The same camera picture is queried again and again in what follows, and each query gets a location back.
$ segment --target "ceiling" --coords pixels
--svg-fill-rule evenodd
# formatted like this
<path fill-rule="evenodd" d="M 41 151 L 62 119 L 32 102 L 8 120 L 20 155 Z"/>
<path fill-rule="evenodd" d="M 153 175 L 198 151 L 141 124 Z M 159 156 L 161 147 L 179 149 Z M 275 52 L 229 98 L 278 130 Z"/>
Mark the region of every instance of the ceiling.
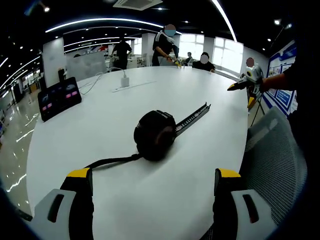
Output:
<path fill-rule="evenodd" d="M 143 11 L 115 8 L 113 4 L 116 1 L 43 0 L 41 2 L 50 7 L 50 11 L 47 13 L 39 4 L 39 0 L 26 0 L 19 3 L 17 1 L 6 2 L 6 6 L 2 8 L 6 9 L 6 14 L 0 16 L 2 29 L 0 64 L 5 58 L 8 60 L 0 68 L 0 85 L 8 78 L 7 75 L 11 76 L 21 66 L 40 56 L 39 50 L 42 51 L 43 44 L 52 41 L 56 36 L 63 36 L 64 44 L 67 45 L 97 38 L 141 37 L 143 33 L 160 30 L 155 26 L 134 22 L 95 21 L 74 24 L 45 33 L 52 27 L 77 20 L 91 18 L 134 19 L 158 25 L 173 24 L 181 33 L 201 34 L 203 31 L 206 37 L 233 39 L 225 20 L 212 0 L 163 0 L 163 3 Z M 285 30 L 281 25 L 274 24 L 275 19 L 281 19 L 283 26 L 291 23 L 286 12 L 285 1 L 283 3 L 275 0 L 259 1 L 257 4 L 252 1 L 219 0 L 219 3 L 230 21 L 237 41 L 248 48 L 270 57 L 293 39 L 293 27 Z M 65 50 L 75 48 L 75 46 L 78 45 L 66 47 Z M 36 67 L 36 65 L 37 63 L 32 63 L 30 67 Z"/>

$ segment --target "round table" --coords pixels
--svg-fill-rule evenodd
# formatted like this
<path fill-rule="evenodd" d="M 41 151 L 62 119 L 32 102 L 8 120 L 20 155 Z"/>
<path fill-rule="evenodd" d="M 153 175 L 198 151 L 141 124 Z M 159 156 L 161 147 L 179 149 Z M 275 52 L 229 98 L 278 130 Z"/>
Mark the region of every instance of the round table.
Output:
<path fill-rule="evenodd" d="M 69 172 L 137 153 L 133 134 L 144 114 L 162 110 L 180 122 L 207 102 L 210 111 L 175 140 L 162 161 L 141 158 L 93 171 L 94 239 L 198 240 L 213 223 L 215 169 L 241 166 L 246 91 L 227 91 L 233 80 L 191 67 L 133 68 L 126 74 L 131 85 L 156 82 L 112 92 L 123 72 L 107 73 L 82 103 L 37 121 L 26 169 L 31 212 Z"/>

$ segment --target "black strap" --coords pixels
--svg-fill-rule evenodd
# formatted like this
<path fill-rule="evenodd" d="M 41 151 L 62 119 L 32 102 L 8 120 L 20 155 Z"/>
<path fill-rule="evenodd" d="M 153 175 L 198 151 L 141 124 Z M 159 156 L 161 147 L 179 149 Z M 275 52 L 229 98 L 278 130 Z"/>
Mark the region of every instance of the black strap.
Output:
<path fill-rule="evenodd" d="M 138 154 L 133 154 L 132 156 L 128 156 L 128 157 L 101 159 L 101 160 L 98 160 L 98 161 L 91 163 L 90 165 L 86 166 L 86 168 L 94 169 L 96 167 L 106 165 L 106 164 L 112 164 L 112 163 L 118 163 L 118 162 L 131 162 L 131 161 L 138 160 L 141 157 L 142 156 L 138 153 Z"/>

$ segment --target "chair backrest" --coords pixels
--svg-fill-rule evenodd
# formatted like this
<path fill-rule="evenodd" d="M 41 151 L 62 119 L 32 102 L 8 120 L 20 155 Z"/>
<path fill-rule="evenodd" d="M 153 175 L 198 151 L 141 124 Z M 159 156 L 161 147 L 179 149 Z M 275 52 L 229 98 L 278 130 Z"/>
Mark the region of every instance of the chair backrest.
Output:
<path fill-rule="evenodd" d="M 271 217 L 279 225 L 305 185 L 307 164 L 286 116 L 277 107 L 248 129 L 239 173 L 246 187 L 269 204 Z"/>
<path fill-rule="evenodd" d="M 193 62 L 194 62 L 194 59 L 191 58 L 190 61 L 188 62 L 188 66 L 189 66 L 189 67 L 192 67 L 192 63 L 193 63 Z"/>

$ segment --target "floor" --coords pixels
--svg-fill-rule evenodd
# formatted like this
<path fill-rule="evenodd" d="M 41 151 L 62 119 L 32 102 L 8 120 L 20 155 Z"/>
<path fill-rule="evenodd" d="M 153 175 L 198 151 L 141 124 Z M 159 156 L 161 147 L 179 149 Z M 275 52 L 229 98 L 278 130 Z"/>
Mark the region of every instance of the floor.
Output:
<path fill-rule="evenodd" d="M 28 202 L 26 169 L 29 145 L 33 130 L 39 117 L 38 93 L 25 96 L 21 102 L 6 112 L 6 130 L 1 138 L 0 177 L 3 189 L 12 204 L 31 215 Z M 258 104 L 248 113 L 248 127 L 253 122 Z M 263 116 L 261 108 L 255 123 Z"/>

